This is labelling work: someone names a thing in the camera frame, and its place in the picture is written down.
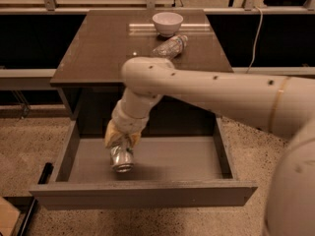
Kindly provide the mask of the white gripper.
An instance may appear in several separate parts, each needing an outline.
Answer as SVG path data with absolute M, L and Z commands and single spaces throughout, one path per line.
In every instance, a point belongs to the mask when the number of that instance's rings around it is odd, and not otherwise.
M 122 107 L 122 102 L 118 101 L 114 107 L 111 120 L 108 122 L 104 144 L 107 148 L 117 146 L 124 134 L 131 134 L 129 136 L 130 146 L 133 148 L 140 140 L 141 132 L 146 128 L 149 117 L 134 118 L 130 117 Z

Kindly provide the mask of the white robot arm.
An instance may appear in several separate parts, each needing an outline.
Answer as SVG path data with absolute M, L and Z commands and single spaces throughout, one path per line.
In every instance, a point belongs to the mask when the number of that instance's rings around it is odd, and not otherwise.
M 177 70 L 136 57 L 121 69 L 126 89 L 105 133 L 109 148 L 134 146 L 167 95 L 289 139 L 271 182 L 263 236 L 315 236 L 315 82 L 297 77 Z

